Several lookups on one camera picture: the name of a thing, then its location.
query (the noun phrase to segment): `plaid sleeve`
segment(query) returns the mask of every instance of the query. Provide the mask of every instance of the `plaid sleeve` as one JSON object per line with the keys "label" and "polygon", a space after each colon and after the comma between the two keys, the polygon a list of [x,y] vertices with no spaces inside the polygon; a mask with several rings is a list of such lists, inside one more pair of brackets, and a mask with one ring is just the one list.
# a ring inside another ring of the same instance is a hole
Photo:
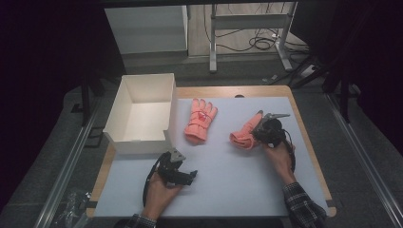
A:
{"label": "plaid sleeve", "polygon": [[311,200],[298,182],[285,185],[282,190],[287,210],[290,213],[290,220],[297,227],[325,227],[325,210]]}
{"label": "plaid sleeve", "polygon": [[134,214],[125,225],[125,228],[155,228],[156,220]]}

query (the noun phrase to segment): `black curtain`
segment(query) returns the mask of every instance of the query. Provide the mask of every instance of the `black curtain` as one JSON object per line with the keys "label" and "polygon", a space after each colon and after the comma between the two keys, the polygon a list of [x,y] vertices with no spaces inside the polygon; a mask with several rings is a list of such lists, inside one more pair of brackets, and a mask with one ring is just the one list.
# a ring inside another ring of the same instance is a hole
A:
{"label": "black curtain", "polygon": [[403,2],[378,2],[352,50],[358,104],[403,155]]}
{"label": "black curtain", "polygon": [[125,67],[105,11],[73,1],[3,1],[0,6],[1,208],[34,162],[84,77],[119,77]]}

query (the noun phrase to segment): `white board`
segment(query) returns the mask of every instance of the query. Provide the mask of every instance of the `white board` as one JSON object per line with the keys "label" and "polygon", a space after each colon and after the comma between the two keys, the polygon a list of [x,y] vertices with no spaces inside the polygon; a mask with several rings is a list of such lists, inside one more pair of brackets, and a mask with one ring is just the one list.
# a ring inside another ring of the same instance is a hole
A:
{"label": "white board", "polygon": [[[281,118],[296,146],[296,177],[308,195],[329,214],[293,109],[286,97],[205,99],[219,110],[210,125],[205,144],[186,141],[183,130],[190,117],[191,99],[178,100],[177,149],[186,156],[180,171],[198,170],[190,186],[166,208],[164,217],[278,217],[287,216],[283,183],[267,160],[262,148],[246,151],[229,142],[259,110],[264,114],[290,114]],[[143,210],[145,178],[157,157],[116,154],[106,185],[98,201],[95,217],[131,217]]]}

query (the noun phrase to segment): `hand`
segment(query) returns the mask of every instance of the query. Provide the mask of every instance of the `hand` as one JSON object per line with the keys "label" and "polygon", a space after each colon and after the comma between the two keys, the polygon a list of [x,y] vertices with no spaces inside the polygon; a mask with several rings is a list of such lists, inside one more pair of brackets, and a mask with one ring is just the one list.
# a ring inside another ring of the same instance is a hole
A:
{"label": "hand", "polygon": [[148,185],[147,198],[142,216],[157,220],[166,206],[182,190],[182,185],[166,186],[166,182],[154,173]]}
{"label": "hand", "polygon": [[288,153],[287,147],[284,142],[281,142],[278,146],[272,148],[267,144],[262,144],[264,151],[266,152],[267,157],[275,166],[275,169],[281,179],[285,184],[290,184],[296,182],[296,177],[294,176],[293,171],[291,170],[292,162],[290,155]]}

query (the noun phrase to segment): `orange glove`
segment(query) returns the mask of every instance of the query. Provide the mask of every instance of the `orange glove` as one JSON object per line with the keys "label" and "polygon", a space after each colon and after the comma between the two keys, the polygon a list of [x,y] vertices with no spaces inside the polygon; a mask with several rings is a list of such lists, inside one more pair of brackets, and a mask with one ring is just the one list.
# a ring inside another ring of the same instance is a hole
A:
{"label": "orange glove", "polygon": [[204,143],[207,140],[207,128],[216,117],[217,111],[211,103],[206,105],[203,99],[193,99],[190,121],[184,129],[186,139],[193,144]]}
{"label": "orange glove", "polygon": [[261,118],[263,118],[263,111],[260,110],[252,119],[250,119],[240,131],[232,132],[229,135],[229,140],[237,147],[244,149],[251,149],[255,145],[259,144],[255,140],[251,131],[259,124]]}

